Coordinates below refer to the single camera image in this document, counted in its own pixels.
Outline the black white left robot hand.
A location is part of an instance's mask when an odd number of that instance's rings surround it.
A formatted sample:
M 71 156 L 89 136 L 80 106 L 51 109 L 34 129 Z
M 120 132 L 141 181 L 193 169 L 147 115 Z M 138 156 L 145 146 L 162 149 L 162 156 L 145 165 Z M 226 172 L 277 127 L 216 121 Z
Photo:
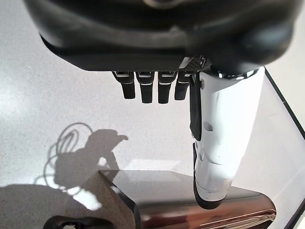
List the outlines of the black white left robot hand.
M 46 47 L 87 71 L 111 71 L 124 97 L 190 93 L 193 189 L 204 209 L 227 196 L 246 152 L 264 66 L 288 49 L 301 0 L 27 0 Z

